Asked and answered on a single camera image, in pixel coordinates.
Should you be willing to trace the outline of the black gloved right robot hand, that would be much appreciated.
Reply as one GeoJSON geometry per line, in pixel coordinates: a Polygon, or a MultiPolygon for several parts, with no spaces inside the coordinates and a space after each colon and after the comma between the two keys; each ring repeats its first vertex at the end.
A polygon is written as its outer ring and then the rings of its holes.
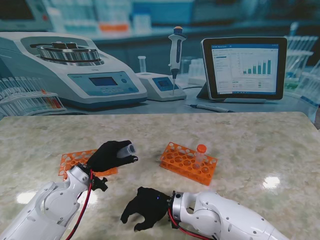
{"type": "Polygon", "coordinates": [[[148,187],[139,187],[137,195],[125,207],[120,220],[126,224],[129,216],[140,214],[144,221],[134,226],[134,231],[143,231],[152,228],[155,223],[160,221],[169,208],[171,197],[148,187]]]}

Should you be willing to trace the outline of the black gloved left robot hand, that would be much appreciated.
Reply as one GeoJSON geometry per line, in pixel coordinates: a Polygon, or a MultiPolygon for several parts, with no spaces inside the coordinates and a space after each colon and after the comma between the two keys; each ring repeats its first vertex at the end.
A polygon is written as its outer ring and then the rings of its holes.
{"type": "Polygon", "coordinates": [[[123,158],[117,157],[118,151],[129,146],[131,143],[132,142],[130,140],[112,140],[105,142],[89,158],[86,163],[87,168],[93,172],[105,172],[112,168],[137,162],[139,159],[135,155],[126,156],[123,158]]]}

